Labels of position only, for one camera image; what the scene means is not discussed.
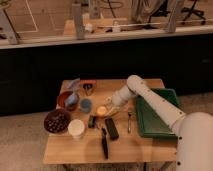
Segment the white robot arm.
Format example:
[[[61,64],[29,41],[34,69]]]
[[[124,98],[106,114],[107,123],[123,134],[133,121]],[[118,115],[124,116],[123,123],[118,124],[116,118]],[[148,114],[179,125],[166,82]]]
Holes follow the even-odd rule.
[[[117,113],[130,99],[141,96],[178,137],[176,171],[213,171],[213,116],[205,112],[184,113],[156,94],[138,75],[109,99],[107,116]]]

